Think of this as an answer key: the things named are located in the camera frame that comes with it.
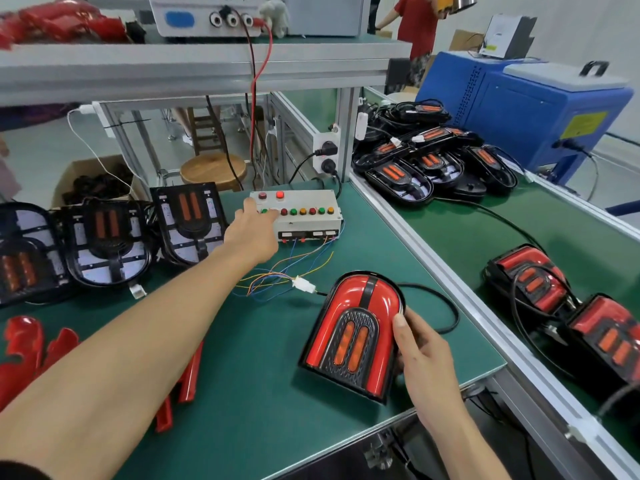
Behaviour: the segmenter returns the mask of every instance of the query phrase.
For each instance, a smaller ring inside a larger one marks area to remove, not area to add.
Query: push button
[[[193,14],[188,11],[168,11],[164,14],[164,19],[174,29],[189,29],[196,23]]]

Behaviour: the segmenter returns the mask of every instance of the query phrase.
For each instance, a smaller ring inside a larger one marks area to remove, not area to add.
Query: blue machine
[[[597,65],[598,71],[590,70]],[[556,164],[549,180],[565,184],[586,158],[562,146],[572,139],[590,152],[630,101],[628,81],[604,75],[607,63],[579,68],[501,61],[441,52],[416,101],[436,98],[452,124],[475,131],[536,172]]]

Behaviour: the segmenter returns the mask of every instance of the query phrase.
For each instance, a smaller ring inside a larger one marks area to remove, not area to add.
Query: shelf
[[[266,57],[254,42],[256,64]],[[260,91],[382,86],[391,58],[411,44],[372,35],[276,40]],[[3,105],[244,93],[252,80],[247,44],[19,45],[0,50]]]

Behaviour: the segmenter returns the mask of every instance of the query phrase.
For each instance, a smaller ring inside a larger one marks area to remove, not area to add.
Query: machine handle
[[[580,77],[587,77],[591,69],[598,66],[598,71],[596,72],[596,77],[602,77],[604,72],[609,68],[609,63],[606,61],[591,61],[587,65],[582,68],[582,72],[580,72]]]

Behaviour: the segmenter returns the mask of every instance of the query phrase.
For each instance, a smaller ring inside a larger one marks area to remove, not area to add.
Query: yellow label
[[[560,139],[577,138],[579,136],[594,134],[608,115],[608,111],[603,111],[574,116]]]

